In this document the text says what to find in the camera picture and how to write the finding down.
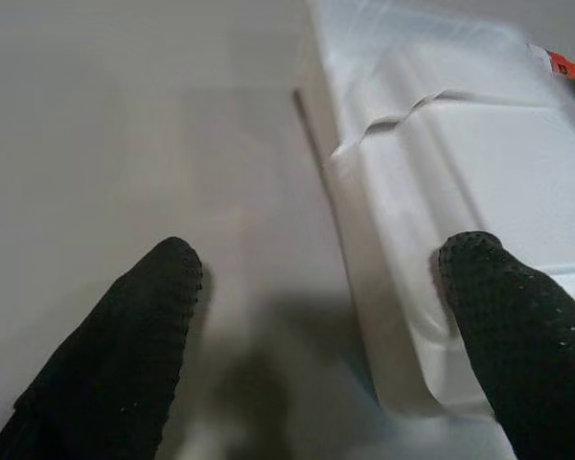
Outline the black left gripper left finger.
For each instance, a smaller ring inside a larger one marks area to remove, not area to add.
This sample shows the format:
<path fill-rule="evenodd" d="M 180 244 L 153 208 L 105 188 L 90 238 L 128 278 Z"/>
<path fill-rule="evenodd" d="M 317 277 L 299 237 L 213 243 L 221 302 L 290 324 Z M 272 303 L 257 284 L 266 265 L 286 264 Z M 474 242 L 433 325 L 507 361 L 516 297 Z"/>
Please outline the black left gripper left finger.
<path fill-rule="evenodd" d="M 202 277 L 179 237 L 120 276 L 15 401 L 0 459 L 154 458 Z"/>

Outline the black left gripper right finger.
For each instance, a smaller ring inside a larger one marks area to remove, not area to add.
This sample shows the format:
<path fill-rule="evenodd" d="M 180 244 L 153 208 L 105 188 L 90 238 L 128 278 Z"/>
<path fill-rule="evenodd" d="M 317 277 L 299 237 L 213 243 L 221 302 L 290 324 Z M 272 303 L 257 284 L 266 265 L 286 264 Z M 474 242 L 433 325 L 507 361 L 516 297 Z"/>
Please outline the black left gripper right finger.
<path fill-rule="evenodd" d="M 575 459 L 575 299 L 487 232 L 437 252 L 439 289 L 519 459 Z"/>

